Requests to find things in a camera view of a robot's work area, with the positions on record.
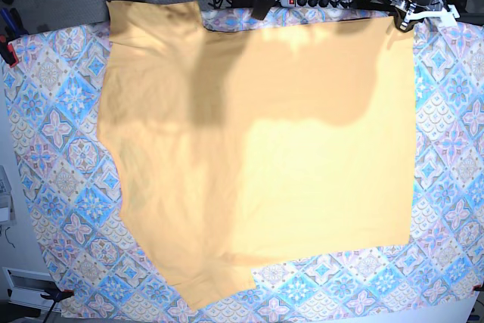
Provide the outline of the orange black clamp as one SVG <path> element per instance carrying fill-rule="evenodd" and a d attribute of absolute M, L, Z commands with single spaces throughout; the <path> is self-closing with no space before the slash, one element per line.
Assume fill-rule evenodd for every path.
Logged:
<path fill-rule="evenodd" d="M 66 300 L 74 296 L 72 290 L 59 290 L 57 288 L 47 288 L 40 294 L 43 299 L 52 300 L 59 303 L 62 300 Z"/>

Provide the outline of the yellow T-shirt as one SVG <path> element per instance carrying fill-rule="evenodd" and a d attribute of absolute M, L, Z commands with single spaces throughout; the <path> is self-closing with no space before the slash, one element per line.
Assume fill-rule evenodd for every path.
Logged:
<path fill-rule="evenodd" d="M 252 269 L 406 244 L 414 35 L 391 17 L 236 33 L 195 2 L 114 1 L 98 140 L 120 216 L 188 306 Z"/>

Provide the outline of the red black clamp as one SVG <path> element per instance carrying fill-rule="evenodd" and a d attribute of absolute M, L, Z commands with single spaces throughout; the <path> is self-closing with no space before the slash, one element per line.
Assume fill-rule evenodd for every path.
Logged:
<path fill-rule="evenodd" d="M 7 38 L 3 35 L 0 35 L 0 54 L 9 67 L 15 67 L 19 62 L 13 46 L 8 43 Z"/>

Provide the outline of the patterned blue tablecloth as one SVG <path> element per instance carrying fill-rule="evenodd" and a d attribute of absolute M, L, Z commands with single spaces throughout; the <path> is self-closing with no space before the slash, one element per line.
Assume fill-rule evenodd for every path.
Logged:
<path fill-rule="evenodd" d="M 304 322 L 453 303 L 483 280 L 483 30 L 414 33 L 417 148 L 406 245 L 332 253 L 253 271 L 256 288 L 196 312 L 119 218 L 121 190 L 96 122 L 110 51 L 105 23 L 25 36 L 2 65 L 3 98 L 46 268 L 74 295 L 62 318 Z"/>

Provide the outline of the white power strip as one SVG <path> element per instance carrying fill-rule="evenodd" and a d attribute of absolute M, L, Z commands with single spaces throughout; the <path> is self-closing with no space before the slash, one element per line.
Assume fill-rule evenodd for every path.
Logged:
<path fill-rule="evenodd" d="M 283 8 L 349 8 L 351 0 L 279 0 Z"/>

